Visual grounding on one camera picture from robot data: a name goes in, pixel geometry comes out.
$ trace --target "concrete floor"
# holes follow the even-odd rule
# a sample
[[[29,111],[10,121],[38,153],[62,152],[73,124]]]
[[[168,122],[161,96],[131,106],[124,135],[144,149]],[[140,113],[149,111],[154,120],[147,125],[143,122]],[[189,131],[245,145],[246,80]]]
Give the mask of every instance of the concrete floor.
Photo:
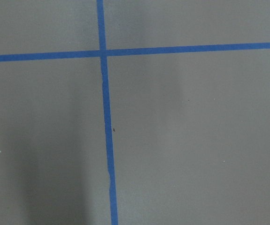
[[[270,1],[104,0],[108,49],[270,42]],[[95,0],[0,0],[0,54],[98,50]],[[270,49],[108,57],[120,225],[270,224]],[[99,58],[0,62],[0,225],[109,225]]]

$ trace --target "blue tape strip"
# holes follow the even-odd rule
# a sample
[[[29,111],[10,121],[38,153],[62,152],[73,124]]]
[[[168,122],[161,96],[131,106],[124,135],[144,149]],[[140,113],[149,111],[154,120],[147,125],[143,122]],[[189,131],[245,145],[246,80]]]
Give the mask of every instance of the blue tape strip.
[[[27,61],[27,60],[54,60],[70,58],[99,57],[100,51],[78,51],[78,52],[46,52],[29,54],[0,55],[0,62]]]
[[[101,67],[101,74],[102,74],[103,112],[104,112],[104,119],[105,119],[108,173],[110,176],[109,196],[110,196],[111,224],[118,225],[115,165],[114,165],[114,151],[113,151],[111,110],[110,110],[110,94],[109,94],[109,85],[108,85],[108,61],[107,61],[107,56],[106,56],[107,44],[106,44],[103,0],[97,0],[97,15],[98,15],[98,32],[99,32],[99,44],[100,44],[100,67]]]
[[[195,52],[252,50],[252,49],[270,49],[270,42],[226,44],[226,45],[195,45],[195,46],[193,45],[193,46],[177,46],[177,47],[113,49],[107,50],[107,56],[195,53]]]

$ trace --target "floor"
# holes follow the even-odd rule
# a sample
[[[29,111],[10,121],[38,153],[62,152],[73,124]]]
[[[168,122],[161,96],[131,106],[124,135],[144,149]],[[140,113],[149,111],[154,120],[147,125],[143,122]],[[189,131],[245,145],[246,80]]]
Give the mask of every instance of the floor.
[[[270,1],[0,0],[0,225],[270,224]]]

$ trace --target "blue tape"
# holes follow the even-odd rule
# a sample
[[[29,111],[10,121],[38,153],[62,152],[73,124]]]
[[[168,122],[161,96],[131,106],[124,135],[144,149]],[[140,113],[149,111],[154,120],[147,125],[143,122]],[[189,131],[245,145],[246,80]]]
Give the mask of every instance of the blue tape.
[[[107,56],[195,53],[195,52],[252,50],[252,49],[270,49],[270,42],[226,44],[226,45],[193,45],[193,46],[176,46],[176,47],[113,49],[107,50]]]
[[[29,54],[0,55],[0,62],[27,61],[27,60],[54,60],[70,58],[99,57],[100,51],[78,51],[78,52],[46,52]]]
[[[110,176],[110,210],[111,210],[111,224],[118,225],[117,199],[116,199],[116,182],[115,182],[115,165],[114,165],[114,151],[112,139],[111,126],[111,109],[110,109],[110,94],[108,85],[108,61],[106,56],[106,30],[103,11],[103,0],[97,0],[97,17],[98,17],[98,33],[100,45],[100,67],[102,74],[102,97],[103,97],[103,112],[105,120],[106,132],[106,149],[108,160],[108,173]]]

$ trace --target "gray floor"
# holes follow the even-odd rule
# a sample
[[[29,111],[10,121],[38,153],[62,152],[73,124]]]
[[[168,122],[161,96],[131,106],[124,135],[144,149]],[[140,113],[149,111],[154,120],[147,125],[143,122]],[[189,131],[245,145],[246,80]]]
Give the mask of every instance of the gray floor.
[[[108,49],[270,42],[270,1],[105,0]],[[0,54],[99,49],[95,0],[0,0]],[[270,225],[270,50],[108,58],[120,225]],[[0,62],[0,225],[109,225],[99,58]]]

